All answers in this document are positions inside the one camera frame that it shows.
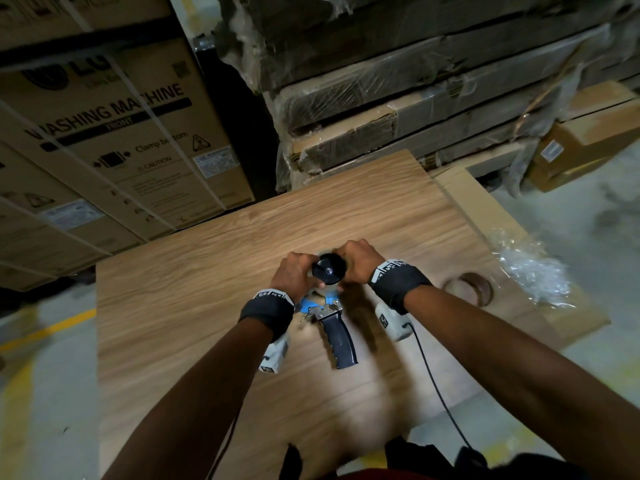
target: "lg logo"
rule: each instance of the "lg logo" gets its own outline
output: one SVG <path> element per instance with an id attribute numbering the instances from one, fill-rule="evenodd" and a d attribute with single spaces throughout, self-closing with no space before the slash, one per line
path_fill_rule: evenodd
<path id="1" fill-rule="evenodd" d="M 85 77 L 98 71 L 111 69 L 108 60 L 102 55 L 87 57 L 83 61 L 69 62 L 68 67 L 78 77 Z M 22 75 L 37 87 L 48 91 L 60 91 L 69 85 L 67 71 L 60 64 L 23 70 Z"/>

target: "black cable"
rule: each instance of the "black cable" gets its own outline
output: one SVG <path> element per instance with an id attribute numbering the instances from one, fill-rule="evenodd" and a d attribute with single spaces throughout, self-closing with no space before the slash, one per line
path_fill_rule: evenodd
<path id="1" fill-rule="evenodd" d="M 220 450 L 220 454 L 218 455 L 218 457 L 214 461 L 213 466 L 211 467 L 211 469 L 209 471 L 209 475 L 207 475 L 207 480 L 211 480 L 213 478 L 213 475 L 216 473 L 216 470 L 218 469 L 218 466 L 220 465 L 220 461 L 222 461 L 222 457 L 224 457 L 225 453 L 227 452 L 227 450 L 229 448 L 229 444 L 231 443 L 231 438 L 234 437 L 234 431 L 236 430 L 236 424 L 238 423 L 238 418 L 240 417 L 240 411 L 242 411 L 242 404 L 240 405 L 240 410 L 238 411 L 238 414 L 236 414 L 236 417 L 234 418 L 233 423 L 231 423 L 231 429 L 229 430 L 229 435 L 227 437 L 227 442 L 222 447 L 222 450 Z"/>
<path id="2" fill-rule="evenodd" d="M 429 377 L 431 378 L 431 382 L 433 383 L 433 387 L 436 389 L 436 392 L 438 393 L 438 397 L 440 398 L 440 402 L 444 406 L 444 410 L 449 415 L 449 419 L 451 419 L 451 422 L 453 423 L 453 426 L 455 426 L 456 429 L 458 430 L 460 436 L 462 437 L 462 440 L 467 444 L 469 449 L 473 450 L 473 448 L 471 448 L 471 444 L 469 444 L 469 442 L 467 441 L 466 437 L 462 434 L 462 430 L 458 427 L 458 423 L 456 423 L 456 420 L 453 419 L 453 415 L 451 414 L 451 411 L 449 411 L 449 408 L 447 407 L 447 404 L 444 402 L 444 399 L 443 399 L 443 397 L 442 397 L 442 395 L 440 393 L 440 389 L 438 389 L 438 386 L 436 384 L 436 380 L 433 378 L 433 374 L 431 373 L 431 368 L 429 367 L 429 364 L 427 363 L 427 357 L 425 357 L 425 355 L 424 355 L 424 351 L 422 350 L 422 344 L 420 343 L 420 339 L 418 338 L 418 334 L 415 332 L 415 329 L 413 327 L 413 323 L 411 323 L 411 322 L 405 323 L 403 325 L 403 327 L 405 327 L 407 325 L 409 325 L 411 327 L 411 330 L 413 330 L 413 336 L 415 337 L 415 341 L 418 342 L 418 348 L 420 348 L 420 353 L 422 354 L 422 359 L 424 360 L 424 364 L 427 366 L 427 372 L 429 373 Z"/>

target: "hand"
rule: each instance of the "hand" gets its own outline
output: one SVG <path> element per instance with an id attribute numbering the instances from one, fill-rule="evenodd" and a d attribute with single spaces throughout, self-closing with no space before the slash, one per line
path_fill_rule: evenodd
<path id="1" fill-rule="evenodd" d="M 271 279 L 271 288 L 284 291 L 295 304 L 298 304 L 311 288 L 324 288 L 322 281 L 308 276 L 311 265 L 318 259 L 318 256 L 313 254 L 289 253 L 280 261 L 280 267 Z"/>
<path id="2" fill-rule="evenodd" d="M 334 251 L 347 261 L 347 274 L 342 280 L 345 283 L 366 284 L 375 268 L 380 266 L 384 259 L 376 249 L 366 240 L 347 241 L 345 245 Z"/>

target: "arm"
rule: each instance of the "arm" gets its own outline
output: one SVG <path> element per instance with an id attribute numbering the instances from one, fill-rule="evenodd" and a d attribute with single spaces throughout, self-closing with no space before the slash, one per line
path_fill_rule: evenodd
<path id="1" fill-rule="evenodd" d="M 347 281 L 368 282 L 385 261 L 364 240 L 349 241 L 338 252 L 348 262 Z M 442 290 L 409 286 L 403 304 L 505 409 L 565 459 L 596 478 L 637 477 L 635 406 L 562 355 Z"/>
<path id="2" fill-rule="evenodd" d="M 323 286 L 307 272 L 317 259 L 290 253 L 271 288 L 299 302 Z M 166 393 L 134 430 L 103 480 L 204 480 L 269 343 L 293 317 L 240 320 Z"/>

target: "white patterned strip on wristband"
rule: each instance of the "white patterned strip on wristband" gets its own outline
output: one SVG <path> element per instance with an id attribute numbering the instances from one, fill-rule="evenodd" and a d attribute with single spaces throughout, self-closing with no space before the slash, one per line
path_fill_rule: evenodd
<path id="1" fill-rule="evenodd" d="M 266 290 L 260 290 L 255 294 L 254 298 L 258 298 L 259 296 L 278 296 L 280 298 L 286 299 L 291 306 L 295 306 L 293 300 L 286 294 L 284 291 L 276 290 L 275 288 L 267 288 Z"/>
<path id="2" fill-rule="evenodd" d="M 407 263 L 405 263 L 404 261 L 401 261 L 400 259 L 388 259 L 384 261 L 384 263 L 378 266 L 376 270 L 373 272 L 373 275 L 371 276 L 371 282 L 373 284 L 377 283 L 378 280 L 382 278 L 382 276 L 384 276 L 386 272 L 400 266 L 408 266 L 408 265 Z"/>

